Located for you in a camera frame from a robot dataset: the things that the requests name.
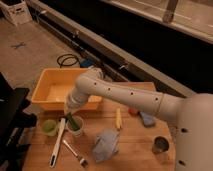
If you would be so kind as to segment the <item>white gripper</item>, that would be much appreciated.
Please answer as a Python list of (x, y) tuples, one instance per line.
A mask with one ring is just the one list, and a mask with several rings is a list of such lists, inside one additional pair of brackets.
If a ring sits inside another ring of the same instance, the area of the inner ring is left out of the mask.
[(67, 95), (64, 103), (64, 114), (67, 115), (68, 113), (76, 113), (83, 106), (83, 104), (84, 101), (80, 96), (73, 94)]

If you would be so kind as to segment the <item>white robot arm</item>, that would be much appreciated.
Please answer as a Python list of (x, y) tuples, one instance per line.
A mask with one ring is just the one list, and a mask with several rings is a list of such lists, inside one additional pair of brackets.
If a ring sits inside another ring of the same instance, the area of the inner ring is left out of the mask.
[(137, 108), (178, 128), (175, 171), (213, 171), (213, 94), (174, 95), (127, 87), (103, 80), (100, 68), (80, 74), (66, 96), (66, 110), (74, 113), (91, 95)]

